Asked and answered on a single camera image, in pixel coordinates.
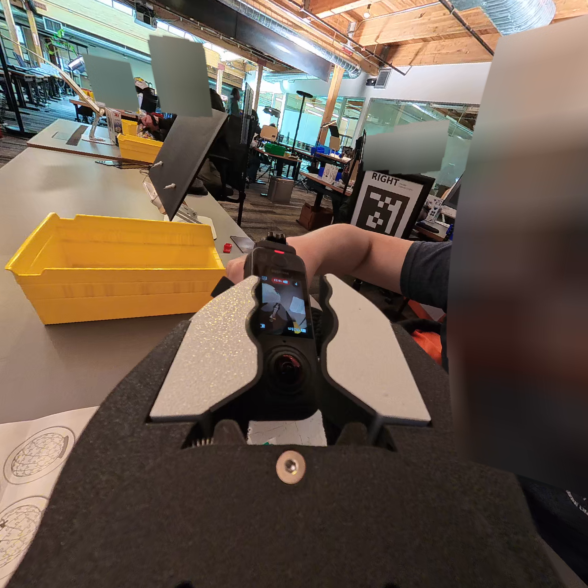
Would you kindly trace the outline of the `grey metal trash can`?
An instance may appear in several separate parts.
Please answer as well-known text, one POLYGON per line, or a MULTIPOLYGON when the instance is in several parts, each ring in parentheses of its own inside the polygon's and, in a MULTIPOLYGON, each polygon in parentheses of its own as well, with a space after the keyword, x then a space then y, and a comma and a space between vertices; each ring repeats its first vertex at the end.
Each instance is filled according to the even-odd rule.
POLYGON ((295 181, 289 178, 272 176, 269 180, 268 199, 279 204, 290 204, 295 181))

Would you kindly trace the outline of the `white instruction leaflet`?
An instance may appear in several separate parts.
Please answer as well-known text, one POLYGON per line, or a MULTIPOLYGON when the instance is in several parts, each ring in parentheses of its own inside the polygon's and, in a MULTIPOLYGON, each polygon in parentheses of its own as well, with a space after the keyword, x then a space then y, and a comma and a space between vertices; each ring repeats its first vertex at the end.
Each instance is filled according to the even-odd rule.
POLYGON ((1 425, 1 587, 26 554, 61 470, 97 410, 1 425))

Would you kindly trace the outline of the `black office chair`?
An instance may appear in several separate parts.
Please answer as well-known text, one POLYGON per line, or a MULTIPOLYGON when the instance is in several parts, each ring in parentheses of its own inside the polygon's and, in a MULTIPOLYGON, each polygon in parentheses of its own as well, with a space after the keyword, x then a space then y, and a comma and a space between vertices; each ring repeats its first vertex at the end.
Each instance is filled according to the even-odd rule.
POLYGON ((228 201, 224 192, 231 187, 238 192, 239 204, 237 224, 240 226, 246 193, 246 170, 250 149, 247 138, 249 118, 229 115, 207 153, 208 159, 219 171, 221 192, 214 196, 218 201, 228 201))

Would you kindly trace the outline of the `long spiral ventilation duct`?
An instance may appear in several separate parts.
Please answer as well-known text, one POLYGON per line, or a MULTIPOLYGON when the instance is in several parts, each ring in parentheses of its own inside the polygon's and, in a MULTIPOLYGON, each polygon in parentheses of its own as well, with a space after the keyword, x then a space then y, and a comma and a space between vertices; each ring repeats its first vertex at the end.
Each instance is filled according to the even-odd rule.
POLYGON ((344 70, 347 73, 349 78, 355 79, 362 73, 362 70, 359 66, 346 59, 343 59, 341 56, 335 54, 330 49, 325 48, 312 40, 307 40, 298 32, 290 29, 283 23, 271 17, 267 17, 263 14, 261 16, 263 18, 259 21, 260 24, 262 24, 272 32, 277 33, 281 37, 290 40, 299 48, 305 49, 313 55, 325 59, 327 62, 333 64, 334 66, 342 68, 342 70, 344 70))

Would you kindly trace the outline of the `orange black bag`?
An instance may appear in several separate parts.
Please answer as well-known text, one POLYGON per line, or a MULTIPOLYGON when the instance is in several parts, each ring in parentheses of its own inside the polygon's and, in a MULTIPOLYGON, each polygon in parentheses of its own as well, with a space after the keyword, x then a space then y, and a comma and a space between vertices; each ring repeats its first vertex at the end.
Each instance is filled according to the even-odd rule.
POLYGON ((406 331, 415 342, 440 366, 444 366, 444 337, 446 336, 446 321, 431 319, 412 319, 404 325, 406 331))

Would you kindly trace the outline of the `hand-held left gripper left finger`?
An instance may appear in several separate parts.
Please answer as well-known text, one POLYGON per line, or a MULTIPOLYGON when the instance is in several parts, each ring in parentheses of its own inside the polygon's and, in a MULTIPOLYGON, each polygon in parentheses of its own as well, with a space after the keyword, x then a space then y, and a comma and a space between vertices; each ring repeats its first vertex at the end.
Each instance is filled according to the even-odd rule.
POLYGON ((151 408, 152 421, 203 421, 260 381, 262 352, 249 328, 258 283, 257 276, 246 278, 192 317, 151 408))

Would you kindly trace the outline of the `yellow plastic bin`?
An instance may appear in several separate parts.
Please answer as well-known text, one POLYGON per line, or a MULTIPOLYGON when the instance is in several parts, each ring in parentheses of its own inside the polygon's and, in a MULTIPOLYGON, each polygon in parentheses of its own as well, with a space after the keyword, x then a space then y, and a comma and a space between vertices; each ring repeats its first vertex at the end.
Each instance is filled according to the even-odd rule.
POLYGON ((152 133, 137 121, 122 120, 122 132, 117 136, 117 142, 124 159, 146 162, 155 161, 162 141, 157 141, 152 133))
POLYGON ((195 313, 225 275, 208 224, 56 213, 5 269, 45 325, 195 313))

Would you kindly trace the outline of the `brown cardboard box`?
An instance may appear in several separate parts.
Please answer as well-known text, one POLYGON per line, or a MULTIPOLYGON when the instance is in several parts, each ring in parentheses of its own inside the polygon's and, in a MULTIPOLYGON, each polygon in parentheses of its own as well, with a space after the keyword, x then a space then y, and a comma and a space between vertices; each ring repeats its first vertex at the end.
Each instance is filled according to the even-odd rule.
POLYGON ((316 209, 313 205, 306 202, 300 211, 297 223, 307 231, 314 231, 330 225, 333 217, 334 214, 331 209, 322 206, 316 209))

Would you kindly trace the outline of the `black screen with square pattern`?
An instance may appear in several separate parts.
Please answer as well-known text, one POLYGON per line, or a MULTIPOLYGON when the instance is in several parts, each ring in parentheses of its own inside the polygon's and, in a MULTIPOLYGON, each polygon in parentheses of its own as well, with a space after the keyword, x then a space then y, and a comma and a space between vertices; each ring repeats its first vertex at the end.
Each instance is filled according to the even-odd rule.
POLYGON ((349 224, 408 239, 434 183, 421 174, 364 172, 350 198, 349 224))

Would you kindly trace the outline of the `person's right forearm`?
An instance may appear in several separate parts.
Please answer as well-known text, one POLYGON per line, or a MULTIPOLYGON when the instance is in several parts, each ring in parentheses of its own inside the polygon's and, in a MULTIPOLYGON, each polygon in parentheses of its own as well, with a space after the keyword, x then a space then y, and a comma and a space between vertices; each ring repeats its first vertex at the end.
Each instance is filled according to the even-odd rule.
POLYGON ((315 245, 320 275, 349 275, 401 293, 401 269, 411 241, 348 224, 329 226, 320 233, 315 245))

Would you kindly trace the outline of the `person's right hand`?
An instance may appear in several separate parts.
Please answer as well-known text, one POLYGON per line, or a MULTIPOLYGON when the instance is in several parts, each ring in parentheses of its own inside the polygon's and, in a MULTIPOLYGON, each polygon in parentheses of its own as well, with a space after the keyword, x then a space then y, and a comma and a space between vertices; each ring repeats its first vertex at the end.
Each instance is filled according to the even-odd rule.
MULTIPOLYGON (((307 281, 311 281, 323 260, 323 253, 318 235, 307 233, 302 236, 288 237, 286 243, 296 250, 306 269, 307 281)), ((226 275, 233 283, 239 283, 244 279, 244 266, 247 256, 232 259, 226 267, 226 275)))

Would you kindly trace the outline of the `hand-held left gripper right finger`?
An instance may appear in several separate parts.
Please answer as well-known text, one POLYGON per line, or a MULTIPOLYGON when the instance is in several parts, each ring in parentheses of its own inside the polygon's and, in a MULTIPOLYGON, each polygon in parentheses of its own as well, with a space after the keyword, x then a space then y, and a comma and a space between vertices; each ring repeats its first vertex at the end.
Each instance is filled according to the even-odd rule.
POLYGON ((321 367, 340 398, 359 409, 367 426, 427 426, 431 417, 386 316, 333 274, 322 277, 321 367))

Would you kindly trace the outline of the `wide silver ventilation duct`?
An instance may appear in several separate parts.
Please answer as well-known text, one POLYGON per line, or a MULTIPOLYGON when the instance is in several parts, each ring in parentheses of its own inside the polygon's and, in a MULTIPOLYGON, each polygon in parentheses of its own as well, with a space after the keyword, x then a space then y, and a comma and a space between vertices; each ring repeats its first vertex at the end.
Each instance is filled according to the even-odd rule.
POLYGON ((547 26, 555 17, 553 1, 451 1, 458 11, 481 8, 502 36, 547 26))

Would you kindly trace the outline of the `black floor lamp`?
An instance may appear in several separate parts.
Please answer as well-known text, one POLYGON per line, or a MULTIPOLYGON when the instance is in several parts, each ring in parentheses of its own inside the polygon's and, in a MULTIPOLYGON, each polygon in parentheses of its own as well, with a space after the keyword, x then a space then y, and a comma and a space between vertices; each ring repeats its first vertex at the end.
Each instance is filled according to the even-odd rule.
POLYGON ((297 143, 297 139, 298 139, 298 132, 299 132, 299 128, 300 128, 300 122, 301 122, 302 114, 304 112, 304 107, 305 107, 305 101, 306 101, 306 99, 313 99, 314 98, 314 96, 311 93, 305 92, 302 90, 298 90, 297 94, 301 97, 301 104, 300 104, 300 109, 299 109, 298 121, 296 124, 295 136, 293 138, 292 153, 294 152, 294 150, 296 148, 296 143, 297 143))

